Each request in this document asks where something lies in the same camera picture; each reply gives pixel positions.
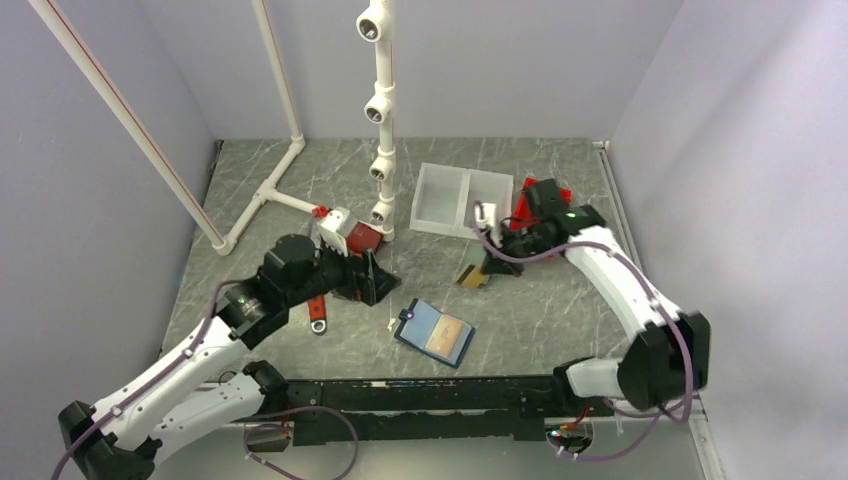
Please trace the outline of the orange credit card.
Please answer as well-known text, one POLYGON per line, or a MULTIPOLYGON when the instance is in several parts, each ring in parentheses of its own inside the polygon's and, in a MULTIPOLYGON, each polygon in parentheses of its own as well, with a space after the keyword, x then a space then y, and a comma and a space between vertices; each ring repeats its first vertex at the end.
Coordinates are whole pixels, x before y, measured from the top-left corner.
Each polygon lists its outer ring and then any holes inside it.
POLYGON ((465 324, 450 315, 442 314, 437 320, 426 343, 426 349, 435 354, 448 357, 452 354, 465 324))
POLYGON ((456 284, 463 288, 477 289, 489 281, 490 276, 478 265, 468 265, 458 276, 456 284))

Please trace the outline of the blue leather card holder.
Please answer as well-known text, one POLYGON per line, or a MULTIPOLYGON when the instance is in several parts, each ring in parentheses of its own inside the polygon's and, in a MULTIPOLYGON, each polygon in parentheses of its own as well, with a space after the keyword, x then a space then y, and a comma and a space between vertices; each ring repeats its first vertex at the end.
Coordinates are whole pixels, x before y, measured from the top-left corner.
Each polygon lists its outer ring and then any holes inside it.
POLYGON ((393 337, 451 368, 461 365, 476 329, 468 322, 414 298, 397 316, 393 337))

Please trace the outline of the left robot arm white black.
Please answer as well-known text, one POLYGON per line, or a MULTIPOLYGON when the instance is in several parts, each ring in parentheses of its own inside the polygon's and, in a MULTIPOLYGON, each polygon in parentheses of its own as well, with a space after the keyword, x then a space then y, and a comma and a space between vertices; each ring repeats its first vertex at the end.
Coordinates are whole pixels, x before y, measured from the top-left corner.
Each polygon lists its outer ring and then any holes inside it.
POLYGON ((74 462, 87 479, 147 479, 226 423, 279 417, 289 384, 267 361, 248 363, 211 391, 196 390, 284 327, 292 308, 328 293, 374 306, 400 283, 370 249, 342 254, 306 235, 282 236, 255 274, 216 286, 200 323, 151 367, 92 405, 74 401, 60 412, 65 451, 53 478, 74 462))

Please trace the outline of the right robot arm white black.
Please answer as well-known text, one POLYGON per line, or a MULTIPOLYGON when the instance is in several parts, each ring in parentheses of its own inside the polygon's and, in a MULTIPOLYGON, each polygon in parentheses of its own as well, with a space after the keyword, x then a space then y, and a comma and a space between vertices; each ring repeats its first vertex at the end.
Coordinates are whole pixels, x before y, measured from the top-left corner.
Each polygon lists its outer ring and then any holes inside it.
POLYGON ((474 201, 474 230, 486 251, 486 275, 520 275, 525 265, 565 258, 595 287, 622 326, 629 345, 620 358, 584 357, 556 367, 551 401, 574 415, 592 399, 624 400, 678 421, 692 411, 708 382, 711 326, 663 295, 618 244, 591 205, 567 202, 553 179, 524 190, 528 225, 504 226, 491 203, 474 201))

